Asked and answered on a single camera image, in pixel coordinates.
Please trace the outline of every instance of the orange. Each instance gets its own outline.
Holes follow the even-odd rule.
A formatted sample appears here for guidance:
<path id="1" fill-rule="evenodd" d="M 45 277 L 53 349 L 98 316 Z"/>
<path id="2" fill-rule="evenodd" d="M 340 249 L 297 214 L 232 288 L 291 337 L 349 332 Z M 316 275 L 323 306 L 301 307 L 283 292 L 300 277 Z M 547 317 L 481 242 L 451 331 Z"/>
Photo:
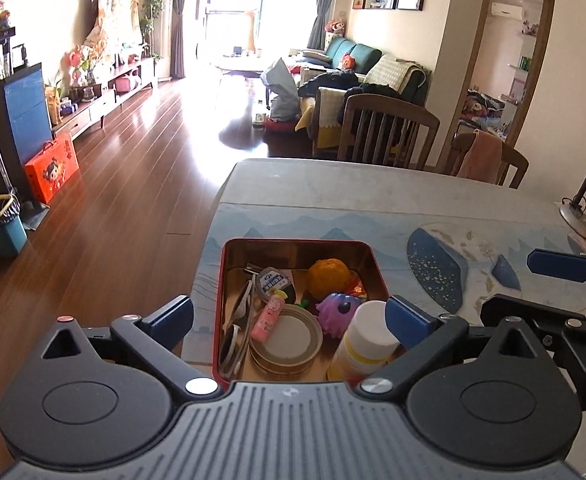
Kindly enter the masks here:
<path id="1" fill-rule="evenodd" d="M 332 292 L 344 292 L 351 281 L 351 272 L 341 260 L 317 260 L 307 275 L 307 289 L 316 300 L 322 301 Z"/>

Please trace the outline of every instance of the purple octopus toy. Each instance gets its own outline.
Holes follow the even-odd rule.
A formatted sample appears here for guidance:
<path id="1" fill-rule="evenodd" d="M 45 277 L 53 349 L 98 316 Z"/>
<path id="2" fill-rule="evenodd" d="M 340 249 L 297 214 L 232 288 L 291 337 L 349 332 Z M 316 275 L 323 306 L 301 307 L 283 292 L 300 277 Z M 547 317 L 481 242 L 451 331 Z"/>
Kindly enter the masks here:
<path id="1" fill-rule="evenodd" d="M 342 338 L 362 300 L 334 292 L 317 304 L 317 320 L 325 334 Z"/>

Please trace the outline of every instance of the wooden chair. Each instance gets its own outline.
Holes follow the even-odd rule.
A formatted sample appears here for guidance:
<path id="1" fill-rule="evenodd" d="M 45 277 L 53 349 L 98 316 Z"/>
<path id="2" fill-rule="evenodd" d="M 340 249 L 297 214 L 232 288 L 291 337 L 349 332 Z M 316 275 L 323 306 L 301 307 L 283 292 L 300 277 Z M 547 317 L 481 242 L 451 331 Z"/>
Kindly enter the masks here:
<path id="1" fill-rule="evenodd" d="M 354 139 L 356 112 L 361 113 Z M 428 132 L 417 163 L 412 165 L 420 125 L 428 127 Z M 377 94 L 354 95 L 346 101 L 337 160 L 347 160 L 353 146 L 348 153 L 350 162 L 422 171 L 438 128 L 439 119 L 426 108 Z"/>
<path id="2" fill-rule="evenodd" d="M 471 145 L 475 140 L 475 132 L 464 132 L 457 134 L 453 139 L 451 145 L 451 151 L 448 154 L 446 165 L 444 166 L 444 174 L 455 176 L 462 166 L 464 156 L 471 149 Z M 502 145 L 502 164 L 498 172 L 498 179 L 496 184 L 503 186 L 506 180 L 506 173 L 508 173 L 508 167 L 515 166 L 517 171 L 513 176 L 513 180 L 510 181 L 509 187 L 518 189 L 519 184 L 524 178 L 524 174 L 528 169 L 528 161 L 526 157 L 518 152 L 515 148 L 508 146 L 507 144 Z"/>

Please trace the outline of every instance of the wooden floor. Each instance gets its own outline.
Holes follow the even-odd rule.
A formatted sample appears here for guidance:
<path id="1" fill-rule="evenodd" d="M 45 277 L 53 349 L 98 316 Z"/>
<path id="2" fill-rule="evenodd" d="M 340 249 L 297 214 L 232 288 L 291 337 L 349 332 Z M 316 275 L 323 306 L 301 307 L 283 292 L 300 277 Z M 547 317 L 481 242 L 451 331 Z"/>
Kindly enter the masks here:
<path id="1" fill-rule="evenodd" d="M 106 326 L 188 294 L 236 162 L 310 156 L 300 134 L 252 129 L 263 92 L 258 80 L 216 73 L 165 83 L 76 139 L 80 174 L 18 258 L 0 260 L 0 397 L 57 316 Z M 0 436 L 0 472 L 10 462 Z"/>

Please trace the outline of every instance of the dining table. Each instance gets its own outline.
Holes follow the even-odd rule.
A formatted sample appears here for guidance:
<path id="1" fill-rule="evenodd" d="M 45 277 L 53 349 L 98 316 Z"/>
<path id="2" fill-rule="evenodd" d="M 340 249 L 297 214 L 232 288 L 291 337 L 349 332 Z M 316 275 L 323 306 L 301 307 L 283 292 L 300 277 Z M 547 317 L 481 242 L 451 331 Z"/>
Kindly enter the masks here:
<path id="1" fill-rule="evenodd" d="M 497 293 L 586 316 L 586 283 L 526 266 L 535 248 L 579 254 L 585 240 L 556 204 L 522 190 L 368 164 L 260 158 L 239 162 L 217 198 L 190 293 L 193 328 L 182 345 L 182 358 L 201 369 L 212 365 L 221 254 L 233 238 L 360 240 L 390 294 L 472 324 Z M 440 264 L 460 269 L 457 281 L 445 283 L 456 294 L 431 287 Z M 568 460 L 586 472 L 586 413 L 583 421 Z"/>

